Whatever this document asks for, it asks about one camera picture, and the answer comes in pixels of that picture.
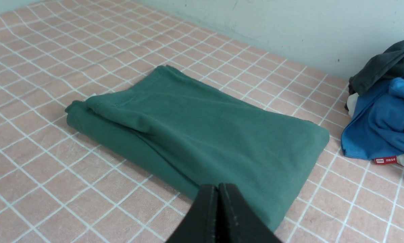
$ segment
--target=white cloth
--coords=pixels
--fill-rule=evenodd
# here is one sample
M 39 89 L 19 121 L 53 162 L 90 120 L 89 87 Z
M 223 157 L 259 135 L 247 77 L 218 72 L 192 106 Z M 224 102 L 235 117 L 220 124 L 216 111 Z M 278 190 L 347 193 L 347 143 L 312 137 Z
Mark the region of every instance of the white cloth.
M 358 93 L 355 93 L 353 95 L 350 95 L 348 97 L 348 100 L 346 101 L 346 104 L 349 109 L 348 114 L 350 117 L 354 116 L 355 106 L 357 105 L 357 100 L 358 100 Z M 397 163 L 404 167 L 404 154 L 397 156 Z
M 355 93 L 353 95 L 349 95 L 348 101 L 346 101 L 346 104 L 348 106 L 348 114 L 350 117 L 354 116 L 354 111 L 355 111 L 355 106 L 357 105 L 357 100 L 358 100 L 358 93 Z

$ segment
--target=red clothing label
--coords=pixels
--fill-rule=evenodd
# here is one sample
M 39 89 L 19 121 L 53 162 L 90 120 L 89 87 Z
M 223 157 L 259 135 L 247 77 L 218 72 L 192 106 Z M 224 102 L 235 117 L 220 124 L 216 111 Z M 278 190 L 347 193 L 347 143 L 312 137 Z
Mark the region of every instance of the red clothing label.
M 397 156 L 375 158 L 375 163 L 378 165 L 394 164 L 397 163 Z

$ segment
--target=white wall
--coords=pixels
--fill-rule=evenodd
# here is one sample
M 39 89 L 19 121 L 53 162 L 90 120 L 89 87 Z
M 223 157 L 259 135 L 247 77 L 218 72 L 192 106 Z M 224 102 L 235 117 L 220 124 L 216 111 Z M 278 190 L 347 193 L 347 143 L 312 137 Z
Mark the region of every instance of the white wall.
M 0 14 L 13 11 L 22 6 L 37 2 L 40 0 L 0 0 Z
M 139 1 L 343 78 L 404 39 L 404 0 Z

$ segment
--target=folded green shirt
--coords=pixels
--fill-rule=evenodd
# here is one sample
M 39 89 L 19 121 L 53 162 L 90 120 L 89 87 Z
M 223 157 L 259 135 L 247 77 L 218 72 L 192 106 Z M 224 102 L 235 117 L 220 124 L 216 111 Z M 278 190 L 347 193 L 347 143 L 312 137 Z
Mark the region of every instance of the folded green shirt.
M 69 126 L 190 199 L 202 184 L 236 184 L 273 231 L 329 140 L 310 121 L 264 111 L 171 66 L 66 112 Z

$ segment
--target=pink tiled table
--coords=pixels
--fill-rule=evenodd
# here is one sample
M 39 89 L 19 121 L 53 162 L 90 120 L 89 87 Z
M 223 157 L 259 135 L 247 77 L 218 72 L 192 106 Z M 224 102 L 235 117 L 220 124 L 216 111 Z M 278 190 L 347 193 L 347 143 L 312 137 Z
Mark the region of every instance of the pink tiled table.
M 285 242 L 404 242 L 404 169 L 344 158 L 347 82 L 124 0 L 53 0 L 0 15 L 0 242 L 163 242 L 191 202 L 66 125 L 73 100 L 157 65 L 330 143 L 276 234 Z

